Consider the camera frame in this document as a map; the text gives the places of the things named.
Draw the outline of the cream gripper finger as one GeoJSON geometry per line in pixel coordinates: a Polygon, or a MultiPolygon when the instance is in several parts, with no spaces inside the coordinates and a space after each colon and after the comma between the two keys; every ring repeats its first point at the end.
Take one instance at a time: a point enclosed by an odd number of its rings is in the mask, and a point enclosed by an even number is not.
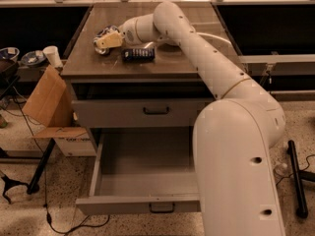
{"type": "Polygon", "coordinates": [[[123,38],[118,31],[111,31],[99,37],[96,41],[96,47],[100,49],[119,47],[123,43],[123,38]]]}

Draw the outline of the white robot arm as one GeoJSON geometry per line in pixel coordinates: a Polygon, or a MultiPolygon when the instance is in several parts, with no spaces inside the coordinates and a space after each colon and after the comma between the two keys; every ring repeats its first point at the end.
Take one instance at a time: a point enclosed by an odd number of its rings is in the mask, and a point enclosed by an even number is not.
{"type": "Polygon", "coordinates": [[[280,104],[203,39],[183,11],[164,1],[97,40],[99,49],[168,40],[214,96],[198,115],[193,154],[206,236],[285,236],[269,150],[282,137],[280,104]]]}

